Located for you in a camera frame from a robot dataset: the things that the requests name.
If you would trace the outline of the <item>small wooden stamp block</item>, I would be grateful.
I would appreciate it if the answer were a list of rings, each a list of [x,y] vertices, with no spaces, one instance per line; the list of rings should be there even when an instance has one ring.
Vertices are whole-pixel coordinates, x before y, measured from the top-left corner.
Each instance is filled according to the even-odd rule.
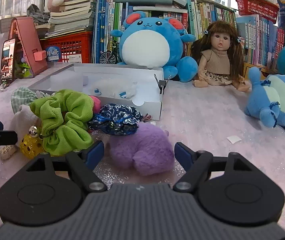
[[[0,158],[2,160],[10,159],[12,155],[17,151],[17,147],[15,145],[6,145],[0,149]]]

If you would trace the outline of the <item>pale pink knitted sock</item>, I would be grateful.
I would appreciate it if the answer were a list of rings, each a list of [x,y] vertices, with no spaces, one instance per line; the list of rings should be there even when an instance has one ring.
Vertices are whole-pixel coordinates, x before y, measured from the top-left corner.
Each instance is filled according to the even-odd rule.
[[[17,145],[19,145],[23,137],[29,133],[29,128],[31,126],[40,127],[41,120],[34,115],[28,105],[19,106],[18,111],[14,114],[9,126],[10,131],[15,131],[17,133]]]

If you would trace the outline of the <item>green checkered scrunchie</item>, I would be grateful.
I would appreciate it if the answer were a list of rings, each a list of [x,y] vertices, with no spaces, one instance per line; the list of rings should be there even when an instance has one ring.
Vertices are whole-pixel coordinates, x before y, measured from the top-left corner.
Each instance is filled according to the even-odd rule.
[[[13,113],[17,113],[19,111],[19,107],[21,105],[29,106],[31,102],[37,100],[39,98],[44,98],[50,96],[47,93],[41,91],[33,91],[26,87],[19,87],[13,91],[11,94],[11,106]]]

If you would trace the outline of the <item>yellow sequin pouch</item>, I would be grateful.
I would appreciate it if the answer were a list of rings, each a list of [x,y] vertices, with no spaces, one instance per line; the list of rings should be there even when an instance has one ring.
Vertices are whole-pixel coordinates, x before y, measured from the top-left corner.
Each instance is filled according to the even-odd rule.
[[[26,134],[21,140],[20,151],[28,159],[34,159],[37,155],[45,152],[43,141],[39,137]]]

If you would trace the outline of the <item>green fabric scrunchie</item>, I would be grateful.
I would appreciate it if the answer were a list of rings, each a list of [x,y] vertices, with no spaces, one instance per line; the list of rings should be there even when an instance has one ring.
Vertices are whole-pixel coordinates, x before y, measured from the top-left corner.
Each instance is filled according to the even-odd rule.
[[[94,143],[88,132],[94,101],[87,94],[63,89],[34,100],[30,109],[42,121],[43,148],[52,156],[85,150]]]

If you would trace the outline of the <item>purple fluffy plush toy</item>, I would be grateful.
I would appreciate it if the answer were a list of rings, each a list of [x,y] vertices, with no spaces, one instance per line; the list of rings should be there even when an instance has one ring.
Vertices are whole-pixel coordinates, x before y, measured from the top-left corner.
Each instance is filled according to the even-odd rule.
[[[140,122],[134,134],[110,137],[110,157],[115,166],[135,168],[142,176],[167,172],[175,160],[168,136],[168,131]]]

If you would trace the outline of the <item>dark blue patterned scrunchie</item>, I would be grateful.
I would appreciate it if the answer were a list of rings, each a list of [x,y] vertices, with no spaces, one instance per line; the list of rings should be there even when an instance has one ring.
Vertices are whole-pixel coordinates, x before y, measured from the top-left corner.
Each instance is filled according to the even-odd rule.
[[[87,122],[92,131],[101,130],[109,135],[131,135],[138,129],[143,115],[133,106],[106,104]]]

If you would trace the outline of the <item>white paper scrap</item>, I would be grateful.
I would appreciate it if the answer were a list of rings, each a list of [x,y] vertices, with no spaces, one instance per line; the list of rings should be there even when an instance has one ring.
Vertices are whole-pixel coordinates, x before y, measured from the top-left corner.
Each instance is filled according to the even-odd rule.
[[[242,139],[236,135],[232,135],[232,136],[229,136],[227,137],[227,140],[231,143],[231,144],[235,144],[239,141],[241,141]]]

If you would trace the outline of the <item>black binder clip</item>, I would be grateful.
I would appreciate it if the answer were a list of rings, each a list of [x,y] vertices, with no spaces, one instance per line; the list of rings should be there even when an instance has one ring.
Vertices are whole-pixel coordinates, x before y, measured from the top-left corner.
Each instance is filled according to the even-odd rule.
[[[162,95],[164,93],[164,90],[165,90],[165,88],[167,86],[168,81],[171,79],[171,76],[169,76],[169,78],[166,79],[166,80],[159,80],[157,78],[157,75],[154,74],[154,78],[155,78],[155,80],[157,82],[157,85],[158,85],[158,88],[159,88],[159,94]]]

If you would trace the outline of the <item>white cardboard box tray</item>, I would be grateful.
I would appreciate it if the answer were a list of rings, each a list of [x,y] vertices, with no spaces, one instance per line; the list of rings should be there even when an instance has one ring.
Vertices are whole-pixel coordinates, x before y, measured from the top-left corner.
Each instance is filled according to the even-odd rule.
[[[133,106],[141,114],[159,120],[163,95],[161,81],[164,81],[162,68],[57,62],[29,89],[47,94],[72,89],[97,97],[102,105]]]

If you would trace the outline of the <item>miniature bicycle model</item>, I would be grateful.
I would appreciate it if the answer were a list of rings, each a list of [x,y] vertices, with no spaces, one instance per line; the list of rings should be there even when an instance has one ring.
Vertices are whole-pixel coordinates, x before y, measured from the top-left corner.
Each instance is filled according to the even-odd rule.
[[[101,64],[118,64],[121,62],[119,56],[118,43],[113,40],[111,44],[111,51],[103,52],[100,55],[99,63]]]

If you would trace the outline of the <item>brown haired baby doll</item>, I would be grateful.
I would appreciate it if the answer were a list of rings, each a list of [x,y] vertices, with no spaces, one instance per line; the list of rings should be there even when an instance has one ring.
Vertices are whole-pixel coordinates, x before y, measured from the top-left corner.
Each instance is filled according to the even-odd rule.
[[[211,23],[201,39],[193,42],[191,56],[198,63],[194,87],[233,85],[240,92],[250,88],[244,79],[244,56],[235,27],[223,21]]]

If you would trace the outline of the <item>grey cloth pile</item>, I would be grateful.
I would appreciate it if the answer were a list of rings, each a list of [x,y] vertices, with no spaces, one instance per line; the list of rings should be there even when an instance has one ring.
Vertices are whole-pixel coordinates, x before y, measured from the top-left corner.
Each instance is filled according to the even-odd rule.
[[[49,22],[50,13],[42,12],[35,4],[31,4],[27,8],[27,16],[32,17],[36,25],[41,25]]]

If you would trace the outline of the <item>big blue round plush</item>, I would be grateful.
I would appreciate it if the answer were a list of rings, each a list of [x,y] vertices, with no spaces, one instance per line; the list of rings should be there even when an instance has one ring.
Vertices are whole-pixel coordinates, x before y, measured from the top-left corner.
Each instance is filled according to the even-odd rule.
[[[183,56],[184,44],[196,40],[188,34],[176,18],[146,17],[135,11],[124,20],[125,30],[112,30],[118,37],[121,64],[162,68],[165,79],[179,77],[181,82],[191,81],[198,72],[198,63],[190,56]]]

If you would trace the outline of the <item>red plastic basket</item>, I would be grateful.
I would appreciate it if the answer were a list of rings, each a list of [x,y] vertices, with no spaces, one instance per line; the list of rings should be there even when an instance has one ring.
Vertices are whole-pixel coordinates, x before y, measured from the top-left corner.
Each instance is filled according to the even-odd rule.
[[[279,7],[268,0],[236,0],[238,12],[244,15],[260,15],[263,18],[276,23]]]

